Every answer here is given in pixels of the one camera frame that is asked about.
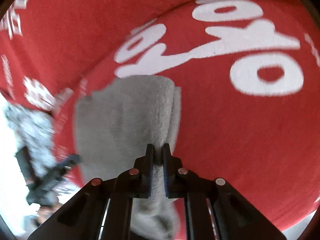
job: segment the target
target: gray textured fabric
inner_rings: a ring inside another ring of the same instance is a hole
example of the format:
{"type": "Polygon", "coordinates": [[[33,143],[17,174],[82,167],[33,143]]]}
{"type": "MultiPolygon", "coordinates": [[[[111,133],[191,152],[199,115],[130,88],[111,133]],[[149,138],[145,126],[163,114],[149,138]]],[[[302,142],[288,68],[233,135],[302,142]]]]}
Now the gray textured fabric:
{"type": "MultiPolygon", "coordinates": [[[[115,79],[104,90],[80,99],[75,111],[76,150],[82,156],[85,182],[117,177],[145,155],[148,143],[157,152],[164,143],[173,151],[180,123],[180,88],[161,76],[115,79]]],[[[148,239],[172,239],[178,217],[164,194],[163,168],[156,156],[152,196],[134,200],[131,230],[148,239]]]]}

